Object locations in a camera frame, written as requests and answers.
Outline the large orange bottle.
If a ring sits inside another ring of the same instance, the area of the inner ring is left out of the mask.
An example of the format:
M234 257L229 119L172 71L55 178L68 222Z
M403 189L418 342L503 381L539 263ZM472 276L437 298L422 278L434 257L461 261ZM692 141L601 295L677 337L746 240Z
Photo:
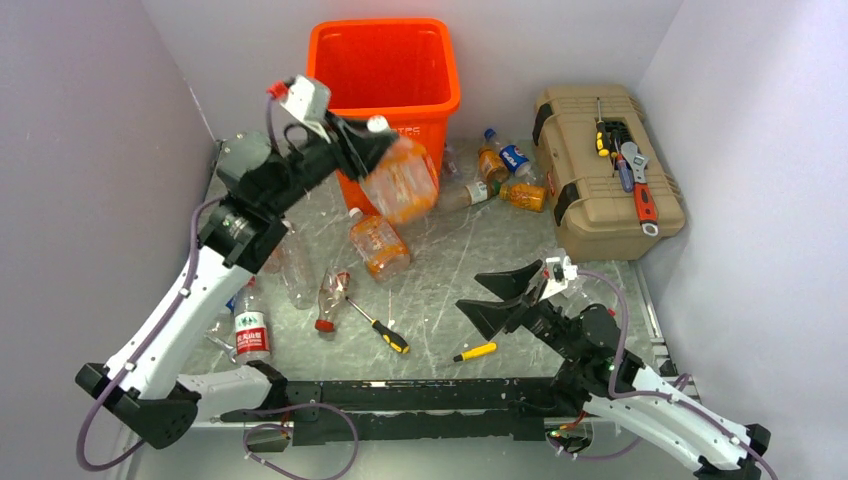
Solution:
M435 165L419 142L399 135L360 187L378 213L395 225L425 216L439 195Z
M356 207L348 216L349 240L375 281L385 282L410 266L411 253L388 220L365 215Z

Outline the red cap clear bottle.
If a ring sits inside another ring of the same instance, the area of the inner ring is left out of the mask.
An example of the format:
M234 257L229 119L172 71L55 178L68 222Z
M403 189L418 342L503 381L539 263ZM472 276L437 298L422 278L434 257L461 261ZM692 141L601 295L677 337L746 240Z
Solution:
M349 290L350 273L340 267L329 267L322 279L318 292L318 316L314 328L320 333L336 330L339 307L345 302Z

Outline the clear bottle by left arm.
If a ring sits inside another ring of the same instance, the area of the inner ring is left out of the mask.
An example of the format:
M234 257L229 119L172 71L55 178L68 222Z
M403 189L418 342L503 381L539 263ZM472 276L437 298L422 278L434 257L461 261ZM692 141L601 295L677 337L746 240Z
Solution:
M286 233L263 266L285 286L287 297L298 310L309 310L317 298L317 283L301 228L283 220Z

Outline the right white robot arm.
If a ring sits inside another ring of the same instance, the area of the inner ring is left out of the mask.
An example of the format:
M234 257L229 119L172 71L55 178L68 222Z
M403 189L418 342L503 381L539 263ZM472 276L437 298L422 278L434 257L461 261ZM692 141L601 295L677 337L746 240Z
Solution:
M487 340L523 328L562 358L550 391L560 413L611 420L664 450L698 479L776 478L764 458L768 429L712 412L684 393L685 375L668 381L627 350L629 310L620 289L613 290L616 314L595 303L570 317L553 303L580 277L608 280L566 255L549 256L516 270L476 275L496 300L462 299L455 305Z

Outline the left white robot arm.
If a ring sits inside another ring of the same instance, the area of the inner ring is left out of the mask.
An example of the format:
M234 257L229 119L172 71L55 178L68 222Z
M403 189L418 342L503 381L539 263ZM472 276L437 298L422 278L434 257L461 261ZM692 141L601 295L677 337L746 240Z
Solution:
M289 403L286 378L253 360L231 372L181 372L192 347L225 303L260 272L286 234L285 213L336 172L370 174L398 136L385 118L328 114L324 134L276 151L260 132L226 141L217 174L226 187L208 220L194 224L183 271L139 331L105 363L88 363L77 384L147 445L162 449L198 420L236 415L279 417Z

